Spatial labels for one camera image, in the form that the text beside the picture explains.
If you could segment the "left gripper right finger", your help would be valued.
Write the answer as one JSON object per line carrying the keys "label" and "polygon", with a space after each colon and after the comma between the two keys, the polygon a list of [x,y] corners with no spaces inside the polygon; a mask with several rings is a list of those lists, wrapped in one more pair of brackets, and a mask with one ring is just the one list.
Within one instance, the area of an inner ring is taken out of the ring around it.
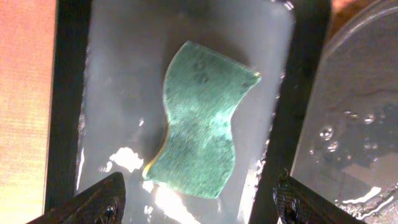
{"label": "left gripper right finger", "polygon": [[282,223],[366,224],[289,175],[279,176],[273,198]]}

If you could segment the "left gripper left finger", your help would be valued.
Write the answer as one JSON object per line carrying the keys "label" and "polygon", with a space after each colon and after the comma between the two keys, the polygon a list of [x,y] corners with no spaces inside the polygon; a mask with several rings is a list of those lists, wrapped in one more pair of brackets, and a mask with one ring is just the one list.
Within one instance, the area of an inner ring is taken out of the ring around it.
{"label": "left gripper left finger", "polygon": [[121,172],[114,172],[28,224],[107,223],[121,224],[126,188]]}

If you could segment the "green and yellow sponge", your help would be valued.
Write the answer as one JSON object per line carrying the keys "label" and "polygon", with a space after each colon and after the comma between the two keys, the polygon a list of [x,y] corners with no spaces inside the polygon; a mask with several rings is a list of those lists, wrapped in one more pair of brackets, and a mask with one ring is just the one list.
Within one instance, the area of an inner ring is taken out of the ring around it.
{"label": "green and yellow sponge", "polygon": [[165,74],[167,132],[143,178],[183,194],[217,198],[235,165],[231,119],[260,81],[260,74],[247,66],[185,42]]}

